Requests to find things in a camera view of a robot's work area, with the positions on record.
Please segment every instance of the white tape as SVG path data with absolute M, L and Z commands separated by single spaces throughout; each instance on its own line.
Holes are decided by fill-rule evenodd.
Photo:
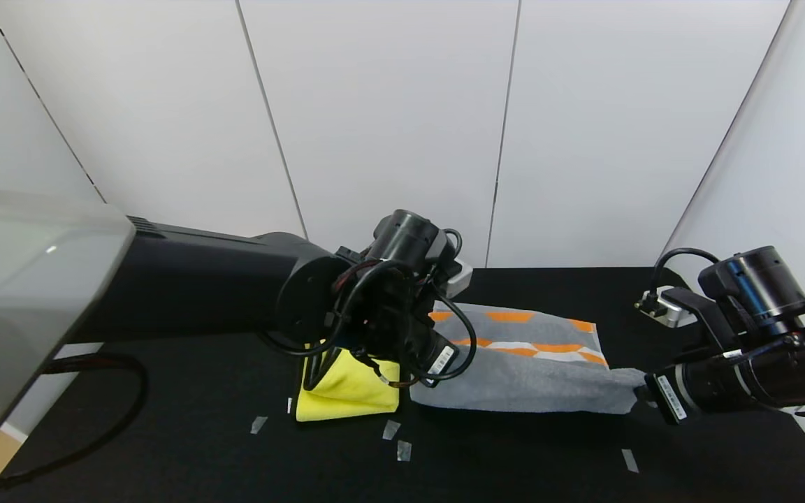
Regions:
M 632 449 L 620 449 L 623 451 L 623 460 L 626 461 L 626 469 L 633 474 L 638 474 L 639 465 L 635 462 L 635 456 L 632 455 Z
M 396 442 L 396 461 L 409 461 L 412 459 L 412 444 L 400 440 Z
M 400 426 L 402 424 L 396 423 L 396 421 L 387 420 L 386 426 L 384 426 L 384 435 L 382 435 L 382 439 L 384 440 L 393 440 L 393 436 L 396 435 L 396 432 L 399 432 Z
M 256 435 L 259 433 L 259 430 L 262 430 L 264 424 L 266 424 L 266 419 L 269 419 L 266 416 L 260 415 L 257 416 L 255 420 L 253 420 L 253 424 L 250 426 L 250 433 Z

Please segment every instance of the gray towel with orange pattern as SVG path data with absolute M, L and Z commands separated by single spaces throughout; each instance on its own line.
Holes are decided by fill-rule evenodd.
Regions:
M 626 414 L 645 373 L 611 369 L 595 324 L 519 309 L 459 305 L 474 325 L 477 355 L 461 376 L 437 388 L 416 384 L 412 400 L 431 407 L 483 411 L 594 411 Z M 453 369 L 469 350 L 460 319 L 435 306 L 435 330 L 459 347 Z

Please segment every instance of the black table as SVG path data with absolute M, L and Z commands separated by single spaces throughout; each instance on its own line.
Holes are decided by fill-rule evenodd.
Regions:
M 612 367 L 659 368 L 692 328 L 668 330 L 632 303 L 648 268 L 479 270 L 460 302 L 597 322 Z M 58 501 L 805 501 L 805 434 L 779 413 L 710 416 L 681 427 L 638 404 L 625 416 L 440 410 L 294 423 L 298 362 L 252 335 L 108 344 L 150 369 L 136 423 L 98 453 L 0 502 Z M 6 472 L 84 445 L 136 392 L 131 376 L 80 375 Z M 257 416 L 268 416 L 259 435 Z M 412 461 L 381 439 L 402 423 Z M 639 466 L 626 468 L 621 449 Z

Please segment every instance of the yellow towel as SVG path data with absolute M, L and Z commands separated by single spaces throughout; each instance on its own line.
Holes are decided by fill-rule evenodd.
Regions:
M 377 361 L 381 373 L 399 380 L 399 363 Z M 297 421 L 325 421 L 357 415 L 393 413 L 400 404 L 400 391 L 378 379 L 374 370 L 342 350 L 325 377 L 312 391 L 303 389 L 297 397 Z

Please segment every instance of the white wall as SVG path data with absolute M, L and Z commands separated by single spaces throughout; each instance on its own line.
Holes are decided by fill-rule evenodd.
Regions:
M 402 207 L 486 261 L 517 0 L 242 0 L 310 239 Z
M 757 83 L 668 247 L 725 257 L 774 245 L 805 290 L 805 0 L 793 0 Z M 674 258 L 693 286 L 703 264 Z M 798 419 L 805 430 L 805 419 Z
M 101 201 L 89 178 L 36 98 L 0 34 L 0 189 L 83 201 Z M 96 351 L 100 344 L 70 344 L 67 354 Z M 73 376 L 44 376 L 8 418 L 9 432 L 31 432 Z
M 233 2 L 0 0 L 0 25 L 109 203 L 303 231 Z
M 523 0 L 490 267 L 646 266 L 787 0 Z

